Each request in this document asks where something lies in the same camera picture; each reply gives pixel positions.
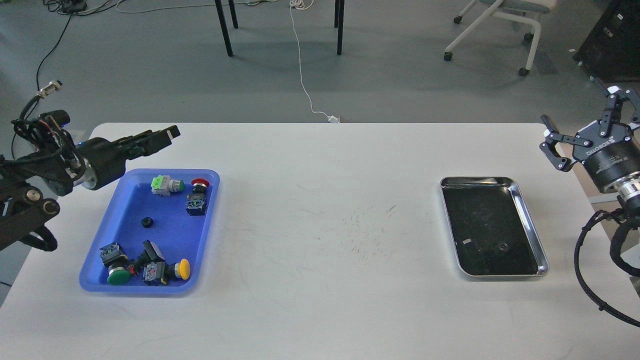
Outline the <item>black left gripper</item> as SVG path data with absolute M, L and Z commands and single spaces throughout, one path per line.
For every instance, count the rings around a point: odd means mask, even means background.
M 133 136 L 108 141 L 94 137 L 77 147 L 85 161 L 86 169 L 79 183 L 92 191 L 101 189 L 121 178 L 126 172 L 126 160 L 148 157 L 172 145 L 173 139 L 181 135 L 177 125 L 166 129 L 146 130 Z

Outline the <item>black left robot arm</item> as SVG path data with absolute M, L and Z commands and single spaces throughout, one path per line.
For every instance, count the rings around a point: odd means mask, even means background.
M 121 178 L 126 173 L 128 160 L 153 155 L 170 146 L 180 135 L 178 127 L 172 125 L 114 141 L 93 137 L 77 145 L 64 128 L 70 122 L 66 111 L 43 112 L 26 118 L 32 106 L 61 88 L 62 83 L 53 80 L 39 89 L 13 121 L 15 134 L 36 150 L 18 159 L 2 157 L 0 160 L 2 249 L 16 242 L 46 252 L 58 247 L 46 222 L 56 217 L 61 207 L 29 183 L 30 179 L 41 178 L 59 197 L 70 194 L 78 185 L 96 191 Z

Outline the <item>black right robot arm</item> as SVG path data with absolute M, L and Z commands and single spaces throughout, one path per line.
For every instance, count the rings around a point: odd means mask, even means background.
M 546 131 L 539 148 L 555 170 L 567 173 L 574 164 L 581 164 L 600 193 L 617 193 L 619 208 L 611 212 L 597 210 L 583 226 L 574 248 L 574 272 L 582 290 L 599 310 L 636 327 L 638 320 L 608 305 L 590 289 L 579 268 L 586 235 L 601 221 L 613 220 L 618 228 L 610 240 L 611 260 L 630 276 L 638 277 L 640 273 L 622 258 L 627 235 L 640 225 L 640 148 L 634 137 L 639 129 L 639 94 L 635 89 L 613 85 L 605 90 L 605 95 L 606 107 L 601 118 L 573 136 L 560 133 L 551 117 L 542 115 Z

